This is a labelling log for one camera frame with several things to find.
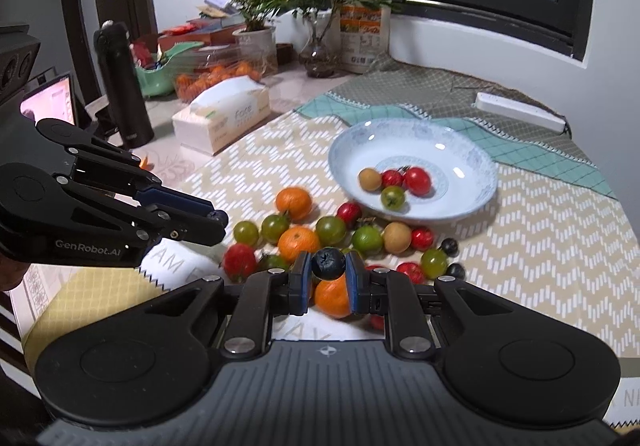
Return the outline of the orange mandarin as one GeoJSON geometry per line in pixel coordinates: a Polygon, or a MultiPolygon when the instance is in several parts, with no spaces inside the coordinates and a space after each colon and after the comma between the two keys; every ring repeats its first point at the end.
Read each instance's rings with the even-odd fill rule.
{"type": "Polygon", "coordinates": [[[278,240],[278,250],[286,262],[294,263],[302,253],[314,253],[320,250],[318,235],[304,226],[293,226],[287,229],[278,240]]]}
{"type": "Polygon", "coordinates": [[[349,306],[346,276],[322,280],[314,289],[314,306],[326,316],[343,319],[352,314],[349,306]]]}
{"type": "Polygon", "coordinates": [[[304,188],[285,187],[277,194],[276,208],[291,222],[300,222],[311,214],[314,202],[304,188]]]}

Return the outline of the green lime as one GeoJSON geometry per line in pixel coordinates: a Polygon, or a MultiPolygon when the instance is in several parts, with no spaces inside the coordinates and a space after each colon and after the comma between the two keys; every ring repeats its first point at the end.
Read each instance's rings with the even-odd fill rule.
{"type": "Polygon", "coordinates": [[[384,246],[380,231],[371,225],[363,225],[352,234],[352,247],[365,256],[379,254],[384,246]]]}

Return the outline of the dark blueberry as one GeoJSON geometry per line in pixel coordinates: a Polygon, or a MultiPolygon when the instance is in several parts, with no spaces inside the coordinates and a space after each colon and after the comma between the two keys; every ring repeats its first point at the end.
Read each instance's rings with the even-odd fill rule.
{"type": "Polygon", "coordinates": [[[323,248],[311,257],[311,270],[320,280],[337,280],[346,270],[345,255],[337,248],[323,248]]]}

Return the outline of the large red tomato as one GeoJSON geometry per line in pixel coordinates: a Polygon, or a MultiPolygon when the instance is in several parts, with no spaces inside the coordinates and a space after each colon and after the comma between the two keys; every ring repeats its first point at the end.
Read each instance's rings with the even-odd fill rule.
{"type": "Polygon", "coordinates": [[[404,172],[404,184],[408,192],[414,196],[425,197],[432,188],[432,180],[428,173],[418,166],[409,166],[404,172]]]}

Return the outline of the brown longan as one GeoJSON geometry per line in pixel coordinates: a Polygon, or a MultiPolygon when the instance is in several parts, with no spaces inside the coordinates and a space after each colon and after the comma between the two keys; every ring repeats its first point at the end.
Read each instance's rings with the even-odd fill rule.
{"type": "Polygon", "coordinates": [[[391,222],[383,230],[383,242],[388,253],[404,253],[411,246],[411,228],[401,222],[391,222]]]}
{"type": "Polygon", "coordinates": [[[365,192],[377,192],[382,186],[382,175],[373,168],[364,168],[358,174],[358,182],[365,192]]]}

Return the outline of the white tissue box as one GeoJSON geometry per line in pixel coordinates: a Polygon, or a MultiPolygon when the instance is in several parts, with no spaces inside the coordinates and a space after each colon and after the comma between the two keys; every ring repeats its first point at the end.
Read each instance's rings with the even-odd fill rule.
{"type": "Polygon", "coordinates": [[[248,76],[224,80],[171,118],[182,146],[216,154],[271,114],[269,91],[248,76]]]}

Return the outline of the green cherry tomato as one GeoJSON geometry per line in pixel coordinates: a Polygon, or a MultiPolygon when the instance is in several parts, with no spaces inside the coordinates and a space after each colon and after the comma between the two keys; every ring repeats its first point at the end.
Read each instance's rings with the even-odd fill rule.
{"type": "Polygon", "coordinates": [[[405,191],[400,186],[387,186],[381,192],[381,202],[386,210],[397,212],[406,202],[405,191]]]}

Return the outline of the laptop screen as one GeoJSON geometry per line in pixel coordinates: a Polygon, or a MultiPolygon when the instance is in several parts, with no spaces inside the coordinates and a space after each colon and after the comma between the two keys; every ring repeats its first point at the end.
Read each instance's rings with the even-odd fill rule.
{"type": "Polygon", "coordinates": [[[37,123],[42,119],[62,120],[76,124],[76,107],[69,73],[56,76],[38,86],[23,98],[21,115],[37,123]]]}

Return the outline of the green ceramic dish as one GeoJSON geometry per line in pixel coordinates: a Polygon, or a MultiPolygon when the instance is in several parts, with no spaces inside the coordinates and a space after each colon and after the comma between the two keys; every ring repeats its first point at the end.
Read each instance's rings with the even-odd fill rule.
{"type": "Polygon", "coordinates": [[[152,61],[148,68],[136,67],[136,75],[142,96],[165,96],[174,91],[174,81],[179,74],[190,73],[202,42],[179,42],[164,50],[162,56],[152,61]]]}

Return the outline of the red cherry tomato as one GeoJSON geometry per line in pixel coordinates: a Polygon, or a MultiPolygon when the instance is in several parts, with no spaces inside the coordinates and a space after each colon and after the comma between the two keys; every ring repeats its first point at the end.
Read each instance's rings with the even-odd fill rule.
{"type": "Polygon", "coordinates": [[[398,170],[386,170],[381,174],[381,185],[383,188],[402,187],[404,186],[404,174],[398,170]]]}

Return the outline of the clear box of oranges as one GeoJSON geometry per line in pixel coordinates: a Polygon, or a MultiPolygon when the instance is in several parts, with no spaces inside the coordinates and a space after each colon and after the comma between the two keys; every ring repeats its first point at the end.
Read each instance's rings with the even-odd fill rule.
{"type": "Polygon", "coordinates": [[[187,104],[222,81],[248,76],[260,82],[278,70],[277,55],[254,46],[192,48],[176,56],[174,63],[177,65],[175,92],[178,99],[187,104]]]}

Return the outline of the white blue patterned bowl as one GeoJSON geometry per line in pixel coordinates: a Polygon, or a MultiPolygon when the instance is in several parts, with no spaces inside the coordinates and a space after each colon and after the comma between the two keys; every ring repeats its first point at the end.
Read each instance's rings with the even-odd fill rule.
{"type": "Polygon", "coordinates": [[[354,125],[331,144],[328,163],[349,198],[408,224],[460,220],[484,208],[498,188],[486,151],[428,121],[354,125]]]}

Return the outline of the black thermos bottle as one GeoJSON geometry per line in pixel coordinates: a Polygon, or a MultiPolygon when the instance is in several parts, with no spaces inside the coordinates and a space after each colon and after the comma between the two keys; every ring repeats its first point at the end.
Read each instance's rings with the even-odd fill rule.
{"type": "Polygon", "coordinates": [[[132,58],[128,29],[123,22],[105,21],[93,35],[108,109],[118,128],[122,146],[134,149],[154,138],[132,58]]]}

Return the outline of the small potted plant white pot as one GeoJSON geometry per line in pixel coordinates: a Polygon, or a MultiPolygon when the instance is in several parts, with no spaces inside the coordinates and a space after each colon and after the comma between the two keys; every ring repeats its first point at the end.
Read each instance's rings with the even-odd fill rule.
{"type": "Polygon", "coordinates": [[[229,0],[228,4],[242,19],[242,26],[233,31],[235,43],[247,59],[262,58],[262,73],[277,71],[277,45],[274,28],[269,23],[269,0],[229,0]]]}

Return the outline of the stack of books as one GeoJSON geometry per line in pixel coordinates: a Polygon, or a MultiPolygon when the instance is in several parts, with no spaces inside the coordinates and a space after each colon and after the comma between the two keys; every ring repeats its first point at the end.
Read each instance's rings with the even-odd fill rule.
{"type": "Polygon", "coordinates": [[[202,42],[204,45],[229,45],[233,32],[244,28],[244,20],[229,0],[204,0],[197,8],[200,16],[184,24],[167,28],[155,37],[153,45],[163,52],[178,43],[202,42]]]}

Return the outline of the patterned tablecloth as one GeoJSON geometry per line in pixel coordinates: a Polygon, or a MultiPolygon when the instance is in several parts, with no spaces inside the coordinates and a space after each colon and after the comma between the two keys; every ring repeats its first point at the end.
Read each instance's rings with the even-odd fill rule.
{"type": "Polygon", "coordinates": [[[171,118],[179,99],[148,102],[155,140],[141,149],[166,186],[209,199],[232,222],[258,222],[285,186],[306,189],[317,215],[332,214],[345,195],[329,169],[334,138],[352,125],[383,118],[428,119],[461,128],[474,142],[508,150],[487,206],[456,222],[437,223],[438,238],[460,246],[472,284],[586,330],[620,356],[622,382],[606,418],[617,429],[639,423],[639,244],[622,205],[606,186],[580,186],[582,154],[562,136],[555,146],[529,128],[514,140],[474,107],[495,85],[437,69],[384,64],[369,74],[312,80],[272,76],[270,116],[215,157],[179,144],[171,118]],[[521,168],[526,154],[552,169],[521,168]]]}

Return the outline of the white power strip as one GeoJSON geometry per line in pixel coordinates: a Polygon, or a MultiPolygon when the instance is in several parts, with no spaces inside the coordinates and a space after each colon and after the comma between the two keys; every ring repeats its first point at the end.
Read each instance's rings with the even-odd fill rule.
{"type": "Polygon", "coordinates": [[[544,108],[486,92],[476,94],[474,106],[478,110],[527,122],[555,133],[563,133],[568,128],[568,124],[563,118],[544,110],[544,108]]]}

